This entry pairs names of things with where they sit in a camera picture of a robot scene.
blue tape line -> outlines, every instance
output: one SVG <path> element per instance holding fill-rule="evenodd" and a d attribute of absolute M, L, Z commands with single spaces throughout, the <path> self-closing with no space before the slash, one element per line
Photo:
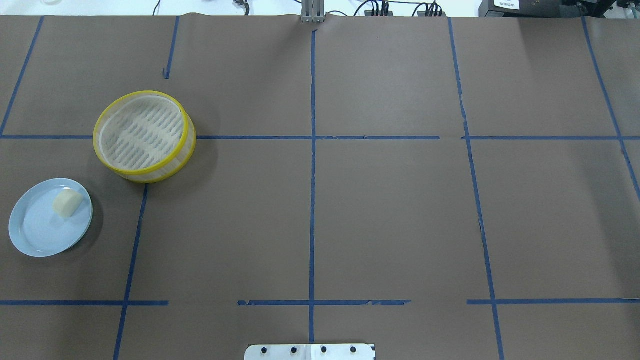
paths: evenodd
<path fill-rule="evenodd" d="M 469 136 L 469 140 L 617 140 L 616 136 Z"/>
<path fill-rule="evenodd" d="M 121 300 L 0 300 L 0 306 L 122 306 Z"/>
<path fill-rule="evenodd" d="M 16 140 L 91 140 L 91 135 L 2 135 L 3 139 Z"/>
<path fill-rule="evenodd" d="M 124 332 L 124 323 L 127 319 L 127 306 L 129 303 L 129 295 L 131 294 L 131 283 L 133 282 L 133 272 L 136 269 L 136 257 L 138 256 L 138 245 L 140 244 L 140 233 L 142 230 L 142 220 L 145 216 L 147 207 L 147 195 L 149 184 L 145 184 L 145 191 L 142 194 L 142 203 L 140 205 L 140 215 L 138 217 L 138 227 L 136 229 L 136 239 L 133 242 L 133 251 L 131 253 L 131 264 L 129 265 L 129 276 L 127 276 L 127 287 L 124 293 L 124 301 L 122 304 L 122 313 L 120 314 L 120 326 L 118 326 L 118 336 L 116 337 L 116 346 L 113 352 L 113 360 L 117 360 L 120 356 L 120 344 L 122 342 L 122 333 Z"/>
<path fill-rule="evenodd" d="M 584 298 L 584 299 L 496 299 L 467 300 L 467 305 L 545 305 L 545 304 L 640 304 L 640 299 Z"/>
<path fill-rule="evenodd" d="M 127 306 L 169 306 L 169 302 L 167 300 L 130 300 Z"/>
<path fill-rule="evenodd" d="M 484 266 L 486 268 L 486 277 L 489 284 L 489 295 L 492 300 L 495 300 L 495 291 L 493 289 L 493 275 L 491 271 L 491 261 L 489 260 L 489 246 L 486 242 L 486 233 L 484 231 L 484 218 L 482 213 L 482 205 L 480 203 L 480 192 L 478 190 L 478 183 L 476 177 L 476 166 L 474 164 L 474 156 L 471 149 L 471 140 L 469 134 L 469 126 L 467 122 L 467 112 L 465 111 L 465 105 L 462 102 L 462 82 L 460 80 L 460 68 L 458 66 L 458 54 L 456 52 L 456 41 L 453 35 L 453 24 L 451 18 L 447 18 L 449 21 L 449 37 L 451 38 L 451 51 L 453 54 L 453 65 L 456 70 L 456 82 L 458 84 L 458 97 L 460 98 L 460 111 L 462 112 L 462 119 L 464 120 L 465 138 L 467 139 L 467 154 L 469 156 L 469 166 L 471 167 L 471 178 L 474 185 L 474 194 L 476 196 L 476 208 L 478 213 L 478 222 L 480 224 L 480 234 L 482 237 L 482 243 L 484 247 Z M 500 331 L 500 320 L 498 317 L 498 307 L 492 304 L 493 311 L 493 326 L 495 327 L 495 339 L 498 345 L 498 356 L 500 360 L 504 360 L 504 349 L 502 347 L 502 333 Z"/>
<path fill-rule="evenodd" d="M 314 306 L 404 306 L 411 300 L 314 300 Z M 238 306 L 309 306 L 308 300 L 240 300 Z"/>
<path fill-rule="evenodd" d="M 622 154 L 624 155 L 625 161 L 627 162 L 627 168 L 629 169 L 629 174 L 631 175 L 631 181 L 633 182 L 634 188 L 636 189 L 636 196 L 638 200 L 640 200 L 640 187 L 638 187 L 638 180 L 636 177 L 636 173 L 634 172 L 634 168 L 631 165 L 631 160 L 629 159 L 629 154 L 627 153 L 627 147 L 625 146 L 625 141 L 622 139 L 622 133 L 620 131 L 620 126 L 618 125 L 618 119 L 616 119 L 616 114 L 613 112 L 613 107 L 611 106 L 609 93 L 607 92 L 607 87 L 604 85 L 604 80 L 602 79 L 602 75 L 600 73 L 600 67 L 598 66 L 598 60 L 596 60 L 596 54 L 593 52 L 593 47 L 591 46 L 591 38 L 589 37 L 587 20 L 585 19 L 584 16 L 582 17 L 582 29 L 584 30 L 584 37 L 587 40 L 587 47 L 589 48 L 589 53 L 591 54 L 591 61 L 593 61 L 593 67 L 596 70 L 596 75 L 598 76 L 598 82 L 600 82 L 600 88 L 602 89 L 602 94 L 604 95 L 605 102 L 607 103 L 607 108 L 609 109 L 609 115 L 611 116 L 613 127 L 616 129 L 616 134 L 618 135 L 618 140 L 620 141 Z"/>
<path fill-rule="evenodd" d="M 411 300 L 316 300 L 318 306 L 404 306 Z"/>
<path fill-rule="evenodd" d="M 40 21 L 38 22 L 38 27 L 36 28 L 36 32 L 35 34 L 33 34 L 33 39 L 31 40 L 31 46 L 29 46 L 29 51 L 27 52 L 27 56 L 24 59 L 24 63 L 22 64 L 22 70 L 20 70 L 18 81 L 16 81 L 15 87 L 13 88 L 13 93 L 11 94 L 9 105 L 6 107 L 6 112 L 4 113 L 4 119 L 2 121 L 2 125 L 0 125 L 0 136 L 2 136 L 2 134 L 4 133 L 4 128 L 6 127 L 6 123 L 9 121 L 9 115 L 11 115 L 13 102 L 15 102 L 15 98 L 16 96 L 18 96 L 18 90 L 20 90 L 20 84 L 22 83 L 24 72 L 27 70 L 27 65 L 29 65 L 29 60 L 31 59 L 33 48 L 36 46 L 36 41 L 38 40 L 38 35 L 40 34 L 40 29 L 42 29 L 43 22 L 44 22 L 44 16 L 41 16 Z"/>
<path fill-rule="evenodd" d="M 318 140 L 439 140 L 439 136 L 317 136 Z"/>
<path fill-rule="evenodd" d="M 0 300 L 0 306 L 122 306 L 121 300 Z M 168 306 L 165 300 L 130 301 L 129 306 Z"/>
<path fill-rule="evenodd" d="M 312 136 L 198 135 L 201 140 L 311 140 Z"/>
<path fill-rule="evenodd" d="M 308 306 L 308 300 L 249 300 L 238 302 L 238 306 Z"/>
<path fill-rule="evenodd" d="M 171 50 L 169 50 L 169 61 L 166 64 L 166 71 L 164 71 L 164 79 L 169 80 L 171 74 L 171 64 L 173 62 L 173 50 L 175 50 L 175 39 L 178 37 L 178 25 L 180 24 L 180 17 L 175 17 L 175 25 L 173 26 L 173 39 L 171 40 Z"/>
<path fill-rule="evenodd" d="M 311 209 L 309 229 L 309 343 L 313 344 L 316 292 L 316 31 L 311 32 Z"/>
<path fill-rule="evenodd" d="M 198 135 L 201 140 L 314 140 L 314 136 Z M 439 136 L 315 136 L 315 140 L 439 140 Z"/>

white label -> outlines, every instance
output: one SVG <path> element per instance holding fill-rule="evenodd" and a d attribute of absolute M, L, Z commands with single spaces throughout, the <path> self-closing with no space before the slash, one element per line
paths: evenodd
<path fill-rule="evenodd" d="M 520 9 L 520 0 L 493 0 L 493 4 L 499 8 L 505 9 Z"/>

light blue plate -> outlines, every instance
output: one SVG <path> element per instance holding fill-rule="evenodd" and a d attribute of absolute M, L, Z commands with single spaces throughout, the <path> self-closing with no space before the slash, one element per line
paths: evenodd
<path fill-rule="evenodd" d="M 74 190 L 84 200 L 69 218 L 53 211 L 53 200 L 64 189 Z M 26 192 L 11 212 L 9 236 L 16 249 L 44 258 L 74 246 L 89 229 L 93 205 L 86 189 L 71 179 L 46 180 Z"/>

cable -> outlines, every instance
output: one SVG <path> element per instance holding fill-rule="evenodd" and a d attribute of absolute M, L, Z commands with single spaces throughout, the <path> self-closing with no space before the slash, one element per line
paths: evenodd
<path fill-rule="evenodd" d="M 154 8 L 154 12 L 151 14 L 151 16 L 156 16 L 156 10 L 158 9 L 158 6 L 160 6 L 160 1 L 162 0 L 158 0 L 158 3 L 156 4 L 156 7 Z"/>
<path fill-rule="evenodd" d="M 427 13 L 424 14 L 426 17 L 441 17 L 442 16 L 442 7 L 438 5 L 435 1 L 428 8 Z"/>
<path fill-rule="evenodd" d="M 341 14 L 343 14 L 344 16 L 349 17 L 349 15 L 347 15 L 347 14 L 345 14 L 345 13 L 343 13 L 343 12 L 340 12 L 340 11 L 338 11 L 338 10 L 332 10 L 332 11 L 330 11 L 330 12 L 328 12 L 328 13 L 341 13 Z"/>
<path fill-rule="evenodd" d="M 380 8 L 378 7 L 379 4 L 376 0 L 366 0 L 364 3 L 360 4 L 360 6 L 358 6 L 358 8 L 356 9 L 356 12 L 353 13 L 353 16 L 357 16 L 358 12 L 360 11 L 360 9 L 362 9 L 362 7 L 366 4 L 366 3 L 371 3 L 371 15 L 373 15 L 373 8 L 375 5 L 375 9 L 376 9 L 376 13 L 380 12 Z"/>
<path fill-rule="evenodd" d="M 409 1 L 393 1 L 393 0 L 385 0 L 385 2 L 394 3 L 394 4 L 414 4 L 414 5 L 423 4 L 423 3 L 411 3 Z"/>
<path fill-rule="evenodd" d="M 234 0 L 238 6 L 244 6 L 244 16 L 249 16 L 249 0 Z"/>
<path fill-rule="evenodd" d="M 425 12 L 429 10 L 429 4 L 427 4 L 427 3 L 421 3 L 421 4 L 419 4 L 418 6 L 416 6 L 416 7 L 415 7 L 415 10 L 413 11 L 413 14 L 411 14 L 411 17 L 414 17 L 414 16 L 415 16 L 415 14 L 418 12 L 418 9 L 419 9 L 419 8 L 420 8 L 420 6 L 422 6 L 422 5 L 424 5 L 424 6 L 426 7 Z"/>

table surface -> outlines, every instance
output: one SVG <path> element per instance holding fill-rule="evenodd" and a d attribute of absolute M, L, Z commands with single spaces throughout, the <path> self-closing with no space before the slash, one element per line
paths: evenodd
<path fill-rule="evenodd" d="M 0 223 L 54 177 L 94 206 L 50 258 L 0 233 L 0 358 L 639 358 L 639 26 L 0 17 Z M 198 132 L 160 183 L 92 147 L 137 90 Z"/>

